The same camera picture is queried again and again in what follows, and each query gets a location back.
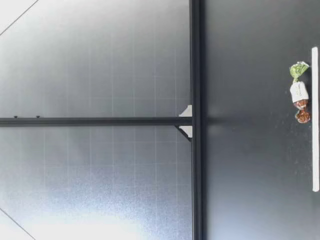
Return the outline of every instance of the white bracket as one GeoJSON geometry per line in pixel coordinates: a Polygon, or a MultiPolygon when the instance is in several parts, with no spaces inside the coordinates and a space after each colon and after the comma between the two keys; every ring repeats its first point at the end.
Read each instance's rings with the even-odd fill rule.
{"type": "MultiPolygon", "coordinates": [[[[179,115],[179,117],[192,117],[192,105],[188,105],[188,107],[179,115]]],[[[179,126],[179,129],[184,131],[188,138],[192,139],[192,126],[179,126]]]]}

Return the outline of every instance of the white candy wrapper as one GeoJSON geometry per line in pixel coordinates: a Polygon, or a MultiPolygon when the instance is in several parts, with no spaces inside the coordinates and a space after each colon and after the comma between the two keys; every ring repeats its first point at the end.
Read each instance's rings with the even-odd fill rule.
{"type": "Polygon", "coordinates": [[[303,81],[294,82],[290,87],[292,102],[295,103],[300,100],[308,100],[309,95],[303,81]]]}

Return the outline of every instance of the candy wrapper twist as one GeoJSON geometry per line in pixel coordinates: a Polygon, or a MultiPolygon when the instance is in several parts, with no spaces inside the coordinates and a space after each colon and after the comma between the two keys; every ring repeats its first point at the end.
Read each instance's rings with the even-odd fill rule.
{"type": "Polygon", "coordinates": [[[293,77],[293,83],[290,87],[290,93],[292,97],[293,105],[299,109],[295,114],[295,119],[305,124],[310,121],[310,113],[307,112],[307,104],[309,101],[309,95],[306,86],[303,81],[299,81],[299,77],[309,68],[309,65],[303,61],[299,61],[297,64],[290,67],[290,74],[293,77]]]}

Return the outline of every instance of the white strip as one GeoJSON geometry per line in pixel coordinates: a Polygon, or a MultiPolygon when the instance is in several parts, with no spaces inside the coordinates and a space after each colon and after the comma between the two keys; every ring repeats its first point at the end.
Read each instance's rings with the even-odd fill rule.
{"type": "Polygon", "coordinates": [[[319,64],[318,48],[312,48],[312,190],[319,191],[319,64]]]}

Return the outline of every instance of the black frame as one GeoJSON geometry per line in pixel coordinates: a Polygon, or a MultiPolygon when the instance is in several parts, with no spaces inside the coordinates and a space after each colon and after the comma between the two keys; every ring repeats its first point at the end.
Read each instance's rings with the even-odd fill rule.
{"type": "Polygon", "coordinates": [[[85,126],[191,126],[192,148],[192,227],[193,240],[202,240],[202,83],[200,71],[200,1],[190,5],[190,75],[192,117],[40,117],[0,118],[0,127],[85,127],[85,126]]]}

